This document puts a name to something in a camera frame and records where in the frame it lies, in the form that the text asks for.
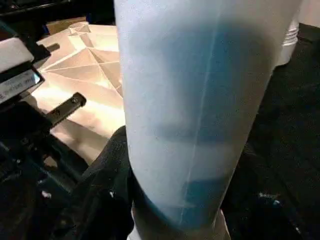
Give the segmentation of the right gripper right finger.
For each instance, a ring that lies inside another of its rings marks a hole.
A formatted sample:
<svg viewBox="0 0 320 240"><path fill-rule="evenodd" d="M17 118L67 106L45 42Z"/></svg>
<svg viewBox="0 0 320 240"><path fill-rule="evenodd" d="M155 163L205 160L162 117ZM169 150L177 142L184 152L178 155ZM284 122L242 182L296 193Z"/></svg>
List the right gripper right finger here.
<svg viewBox="0 0 320 240"><path fill-rule="evenodd" d="M318 240L320 220L303 216L266 161L244 150L222 202L233 240Z"/></svg>

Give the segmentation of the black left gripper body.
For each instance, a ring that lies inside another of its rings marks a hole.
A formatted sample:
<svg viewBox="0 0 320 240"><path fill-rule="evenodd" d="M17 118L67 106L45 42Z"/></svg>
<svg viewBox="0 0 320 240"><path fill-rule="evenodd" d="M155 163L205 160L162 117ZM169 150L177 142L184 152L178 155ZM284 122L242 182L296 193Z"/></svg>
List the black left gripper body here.
<svg viewBox="0 0 320 240"><path fill-rule="evenodd" d="M51 134L86 98L76 92L48 113L25 101L0 112L0 181L24 178L58 206L67 205L87 162Z"/></svg>

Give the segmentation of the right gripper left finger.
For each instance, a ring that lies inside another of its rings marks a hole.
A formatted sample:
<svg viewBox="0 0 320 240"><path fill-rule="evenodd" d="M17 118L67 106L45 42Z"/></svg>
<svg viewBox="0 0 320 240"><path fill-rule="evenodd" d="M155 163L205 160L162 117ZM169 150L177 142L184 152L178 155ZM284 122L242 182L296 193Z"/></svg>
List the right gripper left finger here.
<svg viewBox="0 0 320 240"><path fill-rule="evenodd" d="M126 127L118 128L82 174L52 240L126 240L134 228L133 173Z"/></svg>

